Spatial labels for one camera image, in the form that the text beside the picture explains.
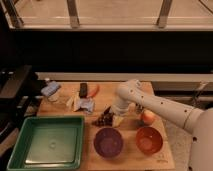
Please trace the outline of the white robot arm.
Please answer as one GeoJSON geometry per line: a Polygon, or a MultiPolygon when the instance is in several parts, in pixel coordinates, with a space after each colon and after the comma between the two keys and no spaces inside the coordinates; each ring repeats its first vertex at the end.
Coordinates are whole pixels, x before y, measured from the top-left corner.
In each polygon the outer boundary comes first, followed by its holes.
{"type": "Polygon", "coordinates": [[[192,135],[188,171],[213,171],[213,108],[199,108],[148,94],[137,79],[120,83],[111,111],[122,116],[131,103],[151,110],[192,135]]]}

